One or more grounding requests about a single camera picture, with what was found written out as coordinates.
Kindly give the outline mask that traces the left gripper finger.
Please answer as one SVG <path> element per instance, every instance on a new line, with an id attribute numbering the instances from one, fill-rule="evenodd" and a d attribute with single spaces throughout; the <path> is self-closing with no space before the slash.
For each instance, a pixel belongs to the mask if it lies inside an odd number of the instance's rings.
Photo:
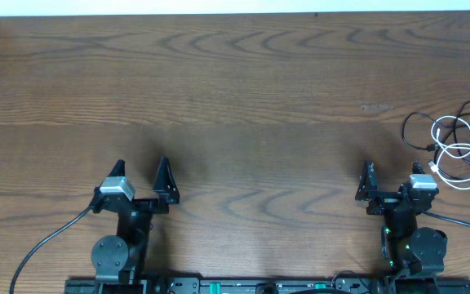
<path id="1" fill-rule="evenodd" d="M 126 162 L 123 159 L 118 159 L 113 166 L 108 177 L 125 176 L 126 175 Z"/>
<path id="2" fill-rule="evenodd" d="M 180 192 L 171 171 L 168 157 L 162 157 L 157 169 L 153 191 L 158 194 L 159 200 L 168 204 L 180 203 Z"/>

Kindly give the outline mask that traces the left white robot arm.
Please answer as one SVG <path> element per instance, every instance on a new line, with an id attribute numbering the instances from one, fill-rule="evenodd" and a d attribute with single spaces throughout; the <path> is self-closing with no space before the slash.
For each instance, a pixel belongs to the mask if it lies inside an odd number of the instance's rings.
<path id="1" fill-rule="evenodd" d="M 169 212 L 180 203 L 180 192 L 171 171 L 169 158 L 163 157 L 153 186 L 156 198 L 137 198 L 135 188 L 126 177 L 126 162 L 119 159 L 112 171 L 94 189 L 90 209 L 117 215 L 114 235 L 101 238 L 91 252 L 95 278 L 106 284 L 134 284 L 144 269 L 149 232 L 155 215 Z"/>

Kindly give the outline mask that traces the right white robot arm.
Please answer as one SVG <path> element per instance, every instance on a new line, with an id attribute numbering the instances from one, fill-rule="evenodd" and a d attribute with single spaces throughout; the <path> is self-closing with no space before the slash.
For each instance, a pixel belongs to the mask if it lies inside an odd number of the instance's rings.
<path id="1" fill-rule="evenodd" d="M 398 191 L 379 189 L 375 165 L 364 162 L 355 199 L 367 202 L 366 213 L 382 216 L 382 254 L 392 269 L 406 277 L 433 275 L 444 270 L 446 234 L 420 227 L 416 217 L 432 207 L 439 193 L 436 181 L 413 164 L 413 172 Z"/>

